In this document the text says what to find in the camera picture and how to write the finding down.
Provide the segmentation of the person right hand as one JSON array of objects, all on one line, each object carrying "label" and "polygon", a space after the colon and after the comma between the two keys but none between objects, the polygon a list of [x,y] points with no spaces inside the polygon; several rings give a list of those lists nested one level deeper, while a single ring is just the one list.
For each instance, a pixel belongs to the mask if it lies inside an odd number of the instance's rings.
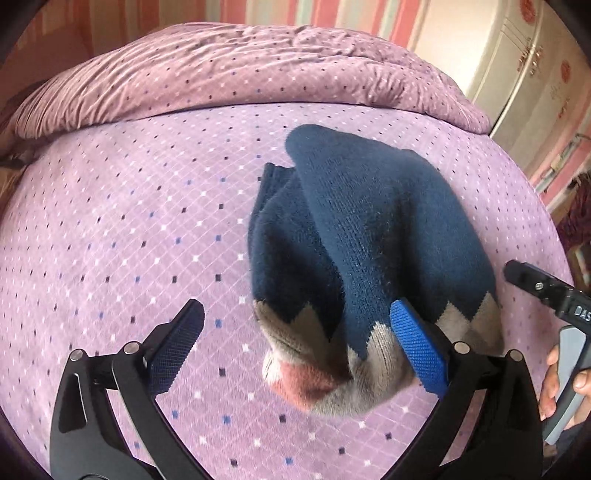
[{"label": "person right hand", "polygon": [[[539,396],[538,406],[542,420],[551,417],[556,410],[556,396],[558,395],[559,391],[559,378],[557,373],[558,357],[559,346],[555,345],[549,352],[546,360],[548,369],[546,371]],[[573,382],[573,387],[577,394],[584,396],[584,400],[582,401],[576,413],[569,420],[566,429],[570,429],[573,426],[583,423],[590,414],[591,376],[589,369],[582,370],[577,374]]]}]

